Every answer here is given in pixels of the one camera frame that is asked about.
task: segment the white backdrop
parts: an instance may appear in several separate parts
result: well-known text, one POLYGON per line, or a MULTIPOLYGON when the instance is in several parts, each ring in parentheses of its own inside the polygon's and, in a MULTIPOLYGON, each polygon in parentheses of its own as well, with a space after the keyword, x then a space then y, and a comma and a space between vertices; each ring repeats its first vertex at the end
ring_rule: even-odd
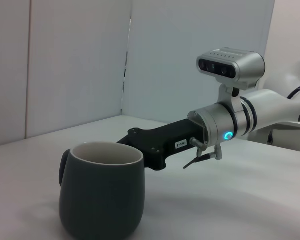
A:
POLYGON ((271 73, 300 60, 300 0, 277 0, 265 51, 262 88, 271 73))
POLYGON ((25 139, 29 0, 0 0, 0 145, 25 139))
POLYGON ((131 0, 32 0, 27 137, 121 114, 131 0))
POLYGON ((134 0, 123 114, 174 122, 215 103, 197 57, 221 47, 264 55, 274 0, 134 0))

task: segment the tabletop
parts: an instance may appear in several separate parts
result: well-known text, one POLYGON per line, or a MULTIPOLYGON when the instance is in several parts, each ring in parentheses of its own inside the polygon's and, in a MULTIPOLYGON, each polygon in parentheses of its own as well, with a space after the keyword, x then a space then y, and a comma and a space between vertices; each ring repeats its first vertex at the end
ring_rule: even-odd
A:
MULTIPOLYGON (((0 146, 0 240, 72 240, 58 210, 63 152, 163 125, 118 116, 0 146)), ((300 240, 300 152, 238 139, 222 150, 223 160, 186 170, 195 149, 146 169, 144 214, 129 240, 300 240)))

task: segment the mug rim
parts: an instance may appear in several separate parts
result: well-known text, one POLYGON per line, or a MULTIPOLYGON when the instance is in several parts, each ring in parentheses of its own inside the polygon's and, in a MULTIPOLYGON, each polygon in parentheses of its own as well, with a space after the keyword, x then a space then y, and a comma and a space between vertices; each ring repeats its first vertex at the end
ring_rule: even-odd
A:
POLYGON ((71 154, 73 157, 75 157, 76 159, 78 159, 78 160, 80 160, 80 161, 83 161, 83 162, 86 162, 86 163, 89 163, 89 164, 102 165, 102 166, 112 166, 112 167, 120 167, 120 166, 133 165, 133 164, 137 164, 137 163, 139 163, 139 162, 141 162, 141 161, 144 160, 144 154, 143 154, 140 150, 138 150, 138 149, 136 149, 136 148, 134 148, 134 147, 132 147, 132 146, 128 146, 128 145, 121 144, 121 143, 117 143, 117 142, 110 142, 110 141, 89 141, 89 142, 84 142, 84 143, 81 143, 81 144, 79 144, 79 145, 76 145, 76 146, 72 147, 72 148, 70 149, 70 154, 71 154), (114 145, 114 146, 120 145, 120 147, 129 149, 129 150, 133 150, 133 151, 137 152, 138 154, 140 154, 140 159, 137 160, 137 161, 134 161, 134 162, 120 163, 120 164, 108 164, 108 163, 99 163, 99 162, 87 161, 87 160, 84 160, 84 159, 82 159, 82 158, 76 156, 76 155, 74 154, 74 152, 73 152, 76 148, 81 147, 81 146, 84 146, 84 145, 86 145, 86 144, 107 144, 107 145, 114 145))

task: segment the silver camera housing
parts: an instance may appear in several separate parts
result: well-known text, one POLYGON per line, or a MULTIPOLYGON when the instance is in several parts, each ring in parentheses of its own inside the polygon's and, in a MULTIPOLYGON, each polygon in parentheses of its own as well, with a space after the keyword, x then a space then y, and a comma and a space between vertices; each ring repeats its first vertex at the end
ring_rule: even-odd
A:
POLYGON ((266 64, 263 57, 252 51, 244 51, 223 47, 209 51, 196 60, 196 66, 200 73, 215 77, 216 80, 226 85, 228 88, 249 90, 257 86, 258 81, 264 76, 266 64), (235 70, 235 77, 227 77, 220 74, 202 70, 199 61, 214 62, 217 65, 226 65, 231 70, 235 70))

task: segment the robotic arm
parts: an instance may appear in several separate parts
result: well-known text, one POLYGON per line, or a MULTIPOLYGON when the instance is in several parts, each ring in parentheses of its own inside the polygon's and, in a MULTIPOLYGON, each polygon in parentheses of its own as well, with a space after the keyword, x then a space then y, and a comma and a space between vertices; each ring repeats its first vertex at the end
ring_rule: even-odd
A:
POLYGON ((221 48, 197 58, 198 70, 221 83, 216 104, 191 111, 187 119, 142 130, 133 128, 118 143, 139 149, 146 168, 166 168, 166 159, 197 148, 193 163, 222 159, 221 143, 282 122, 300 122, 300 62, 271 77, 263 90, 240 96, 257 86, 265 61, 251 51, 221 48), (214 152, 202 155, 209 147, 214 152))

